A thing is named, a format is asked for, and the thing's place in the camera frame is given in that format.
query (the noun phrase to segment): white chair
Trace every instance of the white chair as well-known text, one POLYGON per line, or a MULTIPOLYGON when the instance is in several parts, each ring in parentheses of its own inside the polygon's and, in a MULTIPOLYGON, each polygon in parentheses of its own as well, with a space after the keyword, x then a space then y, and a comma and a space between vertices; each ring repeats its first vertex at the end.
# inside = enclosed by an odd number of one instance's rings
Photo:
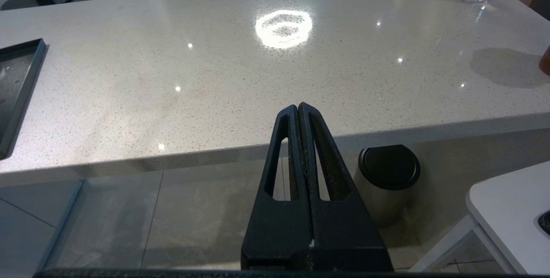
POLYGON ((550 210, 550 161, 474 184, 470 211, 409 272, 445 261, 472 232, 506 273, 550 274, 550 236, 538 225, 550 210))

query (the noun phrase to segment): trash can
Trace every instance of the trash can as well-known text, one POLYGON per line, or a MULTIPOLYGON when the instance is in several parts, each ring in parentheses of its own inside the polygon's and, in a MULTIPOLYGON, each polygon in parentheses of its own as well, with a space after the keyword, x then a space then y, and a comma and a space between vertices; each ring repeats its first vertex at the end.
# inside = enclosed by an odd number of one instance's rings
POLYGON ((356 172, 367 180, 360 192, 374 223, 383 228, 399 219, 420 176, 420 163, 403 145, 374 147, 361 151, 356 172))

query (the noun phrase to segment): grout line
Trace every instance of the grout line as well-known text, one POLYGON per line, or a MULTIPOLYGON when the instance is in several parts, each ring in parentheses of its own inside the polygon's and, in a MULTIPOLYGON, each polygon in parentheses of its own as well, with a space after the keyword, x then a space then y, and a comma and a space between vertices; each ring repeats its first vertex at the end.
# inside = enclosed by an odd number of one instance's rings
POLYGON ((79 197, 82 195, 81 194, 82 190, 85 189, 83 188, 83 186, 84 186, 84 183, 86 182, 86 180, 78 180, 78 181, 80 182, 80 186, 78 190, 73 193, 73 196, 71 197, 71 200, 72 200, 71 205, 67 207, 67 209, 65 210, 65 213, 63 214, 63 218, 59 220, 59 224, 57 224, 57 227, 55 227, 55 229, 53 230, 53 237, 50 240, 51 249, 49 249, 48 256, 45 258, 44 265, 40 270, 45 270, 47 265, 49 264, 49 260, 54 255, 53 253, 54 253, 55 247, 57 247, 57 244, 60 241, 62 241, 61 236, 63 234, 63 231, 67 230, 68 227, 70 228, 72 227, 72 226, 69 226, 70 225, 69 219, 71 217, 71 214, 73 213, 73 210, 77 210, 76 203, 79 197))
POLYGON ((161 194, 162 180, 165 178, 165 171, 162 170, 161 182, 159 183, 159 190, 157 190, 157 199, 155 200, 155 207, 153 207, 153 215, 151 216, 151 223, 149 223, 149 231, 147 232, 147 239, 145 240, 145 247, 143 248, 143 255, 141 255, 141 263, 139 268, 142 269, 143 259, 145 258, 145 252, 147 251, 147 244, 149 243, 149 235, 151 234, 151 227, 153 227, 153 219, 155 218, 155 211, 157 210, 157 202, 159 201, 159 195, 161 194))
POLYGON ((483 261, 470 261, 470 262, 460 262, 460 263, 459 263, 459 262, 456 262, 456 264, 468 264, 468 263, 482 263, 482 262, 493 262, 493 261, 495 261, 495 262, 496 262, 496 260, 495 260, 495 259, 493 259, 493 260, 483 260, 483 261))
POLYGON ((49 225, 49 226, 51 226, 51 227, 53 227, 53 228, 55 229, 55 227, 54 227, 53 225, 51 225, 51 224, 47 223, 46 221, 44 221, 44 220, 40 219, 39 217, 36 217, 35 215, 33 215, 33 214, 29 213, 28 211, 26 211, 26 210, 24 210, 24 209, 22 209, 22 208, 20 208, 20 207, 18 207, 18 206, 16 206, 16 205, 14 205, 14 204, 12 204, 12 203, 8 202, 8 201, 6 201, 6 200, 5 200, 5 199, 3 199, 3 198, 0 198, 0 200, 2 200, 2 201, 4 201, 4 202, 6 202, 6 203, 7 203, 7 204, 9 204, 9 205, 12 205, 12 206, 14 206, 14 207, 15 207, 16 209, 19 209, 19 210, 21 210, 21 211, 22 211, 23 213, 26 213, 26 214, 27 214, 27 215, 29 215, 30 217, 33 217, 33 218, 35 218, 35 219, 37 219, 37 220, 40 220, 40 221, 42 221, 43 223, 45 223, 45 224, 47 224, 47 225, 49 225))

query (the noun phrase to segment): black tray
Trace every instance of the black tray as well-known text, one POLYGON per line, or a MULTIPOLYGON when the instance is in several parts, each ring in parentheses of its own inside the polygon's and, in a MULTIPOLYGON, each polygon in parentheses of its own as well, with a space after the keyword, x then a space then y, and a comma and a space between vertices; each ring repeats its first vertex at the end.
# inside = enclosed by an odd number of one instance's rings
POLYGON ((13 149, 45 52, 42 39, 0 49, 0 159, 13 149))

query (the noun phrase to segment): black trash can lid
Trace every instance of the black trash can lid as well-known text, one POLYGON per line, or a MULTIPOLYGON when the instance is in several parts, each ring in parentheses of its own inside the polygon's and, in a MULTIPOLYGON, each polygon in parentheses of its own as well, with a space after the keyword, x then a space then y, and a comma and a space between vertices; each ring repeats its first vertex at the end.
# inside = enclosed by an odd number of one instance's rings
POLYGON ((378 188, 404 190, 420 176, 420 163, 415 154, 403 145, 363 149, 359 154, 359 170, 378 188))

